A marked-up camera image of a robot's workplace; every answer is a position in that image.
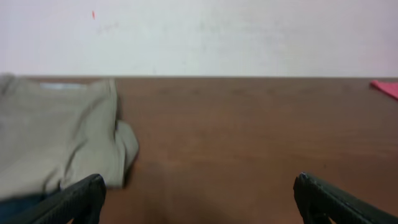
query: brown table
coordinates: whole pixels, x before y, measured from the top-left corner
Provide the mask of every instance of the brown table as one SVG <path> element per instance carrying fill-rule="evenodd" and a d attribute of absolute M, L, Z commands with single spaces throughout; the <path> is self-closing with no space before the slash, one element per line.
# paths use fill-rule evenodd
<path fill-rule="evenodd" d="M 101 223 L 302 223 L 307 171 L 398 216 L 398 101 L 370 79 L 119 79 L 140 153 Z"/>

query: cloth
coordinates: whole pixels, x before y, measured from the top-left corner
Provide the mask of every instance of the cloth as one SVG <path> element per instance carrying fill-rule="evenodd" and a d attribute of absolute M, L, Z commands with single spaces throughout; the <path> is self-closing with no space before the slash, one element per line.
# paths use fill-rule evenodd
<path fill-rule="evenodd" d="M 398 83 L 384 83 L 373 80 L 371 85 L 398 100 Z"/>
<path fill-rule="evenodd" d="M 122 187 L 138 143 L 116 121 L 116 108 L 114 80 L 66 85 L 1 76 L 0 200 L 47 194 L 91 174 Z"/>

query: pink cloth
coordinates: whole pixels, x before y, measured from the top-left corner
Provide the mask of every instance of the pink cloth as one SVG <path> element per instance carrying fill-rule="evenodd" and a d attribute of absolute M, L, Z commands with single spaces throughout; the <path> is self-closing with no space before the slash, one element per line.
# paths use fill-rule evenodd
<path fill-rule="evenodd" d="M 398 83 L 384 83 L 373 80 L 371 85 L 398 100 Z"/>

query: folded cloth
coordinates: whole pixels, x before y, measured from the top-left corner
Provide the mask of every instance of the folded cloth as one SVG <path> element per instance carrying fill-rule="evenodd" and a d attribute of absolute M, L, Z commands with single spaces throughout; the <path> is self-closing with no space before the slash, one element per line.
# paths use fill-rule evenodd
<path fill-rule="evenodd" d="M 69 85 L 1 76 L 0 200 L 64 189 L 90 174 L 122 187 L 138 143 L 116 121 L 116 108 L 114 80 Z"/>
<path fill-rule="evenodd" d="M 385 83 L 373 80 L 371 85 L 398 100 L 398 83 Z"/>

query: wall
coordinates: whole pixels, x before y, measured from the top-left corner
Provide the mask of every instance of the wall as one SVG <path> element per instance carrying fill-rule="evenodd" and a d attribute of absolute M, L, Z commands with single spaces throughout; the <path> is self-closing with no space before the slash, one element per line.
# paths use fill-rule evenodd
<path fill-rule="evenodd" d="M 398 76 L 397 8 L 396 0 L 2 0 L 0 71 Z"/>

